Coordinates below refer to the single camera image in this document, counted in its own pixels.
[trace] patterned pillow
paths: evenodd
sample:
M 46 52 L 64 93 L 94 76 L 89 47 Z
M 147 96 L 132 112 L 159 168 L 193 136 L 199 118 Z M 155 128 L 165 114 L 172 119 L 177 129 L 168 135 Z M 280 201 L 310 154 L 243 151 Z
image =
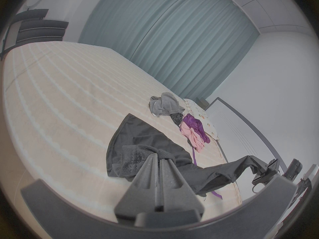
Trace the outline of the patterned pillow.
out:
M 189 114 L 194 118 L 199 119 L 203 124 L 203 128 L 206 134 L 210 135 L 213 139 L 219 140 L 217 131 L 212 122 L 210 122 L 206 112 L 198 106 L 193 100 L 183 99 L 186 103 Z

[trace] striped bed sheet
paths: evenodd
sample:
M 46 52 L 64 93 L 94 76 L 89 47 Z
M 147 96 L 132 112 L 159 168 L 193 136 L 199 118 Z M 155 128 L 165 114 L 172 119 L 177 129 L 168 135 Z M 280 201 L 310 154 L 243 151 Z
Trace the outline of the striped bed sheet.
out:
M 107 176 L 106 150 L 128 113 L 192 152 L 169 116 L 149 111 L 150 96 L 163 92 L 170 90 L 117 52 L 86 44 L 26 44 L 10 51 L 3 68 L 5 120 L 26 169 L 78 208 L 114 222 L 130 182 Z M 226 162 L 215 141 L 196 160 L 201 167 Z M 216 192 L 223 200 L 198 196 L 202 220 L 241 204 L 236 184 Z

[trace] bed sheet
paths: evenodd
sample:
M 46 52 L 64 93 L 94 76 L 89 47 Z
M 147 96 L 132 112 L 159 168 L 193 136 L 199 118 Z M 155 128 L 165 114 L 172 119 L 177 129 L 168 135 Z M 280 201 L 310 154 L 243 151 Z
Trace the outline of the bed sheet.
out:
M 27 44 L 10 51 L 3 69 L 6 124 L 26 169 L 67 201 L 114 222 L 113 208 L 130 182 L 107 176 L 106 150 L 128 113 L 192 152 L 169 116 L 155 118 L 149 110 L 149 98 L 163 92 L 170 90 L 120 54 L 86 44 Z M 201 167 L 226 162 L 215 141 L 196 160 Z M 236 184 L 217 193 L 223 200 L 198 196 L 202 220 L 241 204 Z

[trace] pink cloth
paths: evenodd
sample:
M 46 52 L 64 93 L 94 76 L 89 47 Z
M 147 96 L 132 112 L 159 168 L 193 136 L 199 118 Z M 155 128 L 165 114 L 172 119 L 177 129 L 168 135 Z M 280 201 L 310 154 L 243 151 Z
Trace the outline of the pink cloth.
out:
M 189 128 L 184 121 L 181 123 L 180 130 L 181 133 L 189 139 L 194 149 L 197 150 L 197 152 L 201 152 L 204 148 L 204 141 L 200 135 L 196 133 L 193 128 Z

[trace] curtain fold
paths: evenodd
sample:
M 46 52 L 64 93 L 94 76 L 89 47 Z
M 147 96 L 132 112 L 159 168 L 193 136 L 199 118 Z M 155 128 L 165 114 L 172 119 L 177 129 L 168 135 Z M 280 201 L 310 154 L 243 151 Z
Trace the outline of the curtain fold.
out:
M 181 98 L 207 98 L 257 29 L 230 0 L 101 0 L 80 42 L 117 51 Z

